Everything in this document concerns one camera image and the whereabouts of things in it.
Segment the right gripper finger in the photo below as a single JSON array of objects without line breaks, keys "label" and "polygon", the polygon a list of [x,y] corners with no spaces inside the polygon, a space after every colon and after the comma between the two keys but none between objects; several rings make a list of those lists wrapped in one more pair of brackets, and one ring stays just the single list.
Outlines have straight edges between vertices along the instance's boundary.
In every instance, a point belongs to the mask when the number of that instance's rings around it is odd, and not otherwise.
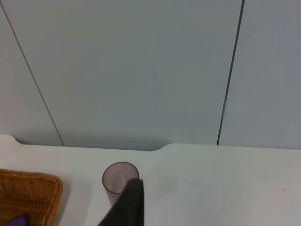
[{"label": "right gripper finger", "polygon": [[144,186],[141,179],[130,179],[99,226],[143,226]]}]

